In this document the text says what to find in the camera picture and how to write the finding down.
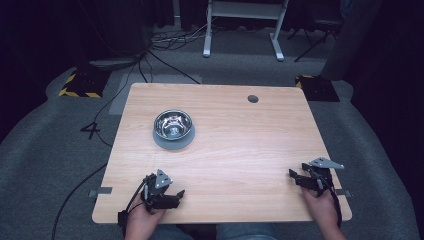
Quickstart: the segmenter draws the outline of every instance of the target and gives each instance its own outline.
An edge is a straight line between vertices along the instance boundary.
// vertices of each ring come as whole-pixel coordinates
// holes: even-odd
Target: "jeans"
[[[217,224],[217,240],[277,240],[272,223],[225,223]],[[193,240],[173,224],[160,224],[150,240]]]

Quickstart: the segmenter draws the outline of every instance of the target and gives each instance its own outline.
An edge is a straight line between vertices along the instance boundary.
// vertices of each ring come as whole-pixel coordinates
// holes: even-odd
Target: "stainless steel bowl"
[[[168,110],[156,117],[154,124],[156,134],[166,140],[178,140],[190,132],[190,116],[181,110]]]

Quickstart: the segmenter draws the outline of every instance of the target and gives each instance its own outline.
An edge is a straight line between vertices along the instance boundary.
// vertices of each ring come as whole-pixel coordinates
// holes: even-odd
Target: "cable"
[[[334,189],[332,186],[330,186],[330,184],[328,184],[328,182],[322,177],[319,176],[319,179],[324,182],[324,184],[327,186],[328,190],[330,190],[331,193],[331,197],[333,197],[333,201],[334,201],[334,208],[336,209],[336,213],[337,213],[337,226],[340,228],[342,225],[342,212],[340,209],[340,202],[339,202],[339,198],[337,197],[336,193],[334,192]]]
[[[140,71],[141,76],[143,76],[144,81],[145,81],[146,83],[149,83],[149,82],[147,81],[146,77],[144,76],[143,71],[141,71],[140,62],[138,62],[138,70]]]
[[[200,83],[200,82],[198,82],[196,79],[192,78],[191,76],[187,75],[186,73],[182,72],[181,70],[179,70],[179,69],[177,69],[177,68],[175,68],[175,67],[173,67],[173,66],[169,65],[168,63],[164,62],[164,61],[163,61],[162,59],[160,59],[158,56],[156,56],[155,54],[153,54],[150,50],[149,50],[149,53],[150,53],[150,54],[152,54],[152,56],[153,56],[153,57],[155,57],[157,60],[159,60],[161,63],[165,64],[166,66],[168,66],[168,67],[170,67],[170,68],[174,69],[175,71],[177,71],[177,72],[179,72],[179,73],[183,74],[184,76],[186,76],[186,77],[190,78],[190,79],[191,79],[191,80],[193,80],[195,83],[197,83],[197,84],[201,84],[201,83]]]
[[[147,65],[149,65],[149,67],[150,67],[150,70],[149,70],[149,72],[150,72],[150,83],[153,83],[153,74],[152,74],[152,69],[153,69],[153,67],[152,67],[152,65],[150,65],[150,63],[149,63],[149,61],[147,60],[147,55],[144,57],[144,60],[146,60],[146,63],[147,63]]]
[[[97,114],[96,114],[96,116],[94,117],[94,120],[93,120],[93,122],[95,123],[96,122],[96,120],[97,120],[97,117],[99,116],[99,114],[103,111],[103,109],[105,109],[116,97],[118,97],[118,95],[122,92],[122,90],[124,90],[124,88],[127,86],[127,84],[128,84],[128,79],[129,79],[129,77],[130,77],[130,75],[131,75],[131,73],[132,73],[132,71],[134,70],[134,67],[137,65],[137,63],[135,63],[133,66],[132,66],[132,68],[131,68],[131,70],[130,70],[130,72],[128,73],[128,76],[127,76],[127,79],[126,79],[126,81],[125,81],[125,84],[124,84],[124,86],[115,94],[115,96],[112,98],[112,99],[110,99],[109,100],[109,102],[107,102],[100,110],[99,110],[99,112],[97,112]]]
[[[199,38],[203,38],[203,37],[205,37],[206,36],[206,34],[202,34],[203,32],[205,32],[205,27],[206,27],[207,25],[205,24],[205,25],[203,25],[202,27],[200,27],[199,29],[197,29],[196,31],[194,31],[194,32],[192,32],[192,33],[186,33],[186,34],[183,34],[183,35],[181,35],[181,36],[176,36],[176,35],[178,35],[178,33],[180,32],[180,31],[177,31],[175,34],[174,34],[174,36],[173,37],[167,37],[167,33],[165,32],[165,33],[156,33],[156,34],[159,34],[159,35],[162,35],[162,34],[164,34],[165,35],[165,37],[163,37],[162,38],[162,36],[160,36],[159,37],[159,39],[157,39],[157,40],[155,40],[155,36],[153,36],[153,38],[152,38],[152,43],[153,43],[153,49],[154,50],[159,50],[159,51],[165,51],[165,50],[177,50],[177,49],[179,49],[179,48],[182,48],[182,47],[184,47],[187,43],[191,43],[191,42],[194,42],[194,41],[196,41],[197,39],[199,39]],[[163,42],[168,42],[168,46],[166,46],[166,47],[164,47],[164,46],[158,46],[157,45],[157,43],[163,43]],[[182,44],[182,45],[180,45],[180,46],[178,46],[178,47],[175,47],[175,48],[171,48],[173,45],[175,45],[175,44]]]
[[[102,137],[100,137],[99,132],[96,131],[97,136],[99,137],[100,141],[102,141],[104,144],[108,145],[109,147],[112,147],[112,144],[107,143],[105,140],[103,140]]]
[[[56,219],[54,221],[53,224],[53,230],[52,230],[52,240],[55,239],[56,236],[56,227],[57,224],[59,223],[59,218],[60,215],[63,211],[63,209],[65,208],[66,203],[68,203],[69,199],[71,198],[71,196],[74,194],[74,192],[82,185],[84,184],[88,179],[90,179],[92,176],[94,176],[96,173],[100,172],[100,170],[102,170],[104,167],[106,167],[107,163],[103,164],[101,167],[99,167],[96,171],[92,172],[90,175],[88,175],[86,178],[84,178],[84,180],[82,180],[74,189],[72,189],[72,191],[68,194],[68,196],[66,197],[65,201],[62,203],[62,206],[59,209],[59,212],[56,215]]]
[[[134,201],[135,197],[137,197],[137,194],[140,192],[141,188],[144,186],[144,184],[145,184],[145,183],[146,183],[146,182],[145,182],[145,181],[144,181],[144,179],[143,179],[143,181],[141,182],[140,186],[138,186],[137,190],[135,190],[135,192],[134,192],[133,196],[131,197],[130,202],[128,203],[127,207],[125,208],[125,211],[127,211],[127,212],[128,212],[128,210],[129,210],[129,209],[130,209],[130,207],[131,207],[132,202]]]
[[[130,214],[132,212],[132,210],[134,210],[136,207],[143,205],[144,203],[139,203],[137,205],[135,205],[133,208],[131,208],[131,210],[128,212],[128,214]]]

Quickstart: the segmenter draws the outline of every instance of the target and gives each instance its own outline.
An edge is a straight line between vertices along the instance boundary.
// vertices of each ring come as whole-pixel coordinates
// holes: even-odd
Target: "human hand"
[[[308,189],[301,188],[309,213],[317,222],[324,239],[346,239],[337,226],[338,216],[330,190],[319,196],[313,196]]]
[[[140,195],[137,195],[134,199],[130,209],[125,234],[126,240],[147,240],[166,213],[166,209],[154,209],[152,213],[149,213],[143,205]]]

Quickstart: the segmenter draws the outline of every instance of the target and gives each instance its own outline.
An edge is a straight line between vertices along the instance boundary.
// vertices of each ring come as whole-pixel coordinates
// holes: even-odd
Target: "wood grain surface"
[[[155,118],[169,109],[188,113],[196,128],[192,143],[179,150],[165,150],[152,137]],[[288,170],[308,176],[301,163],[317,157],[329,158],[301,89],[136,83],[101,185],[112,193],[99,194],[93,220],[116,223],[143,178],[161,169],[174,181],[166,194],[186,190],[162,223],[311,221]],[[349,220],[346,197],[339,199]]]

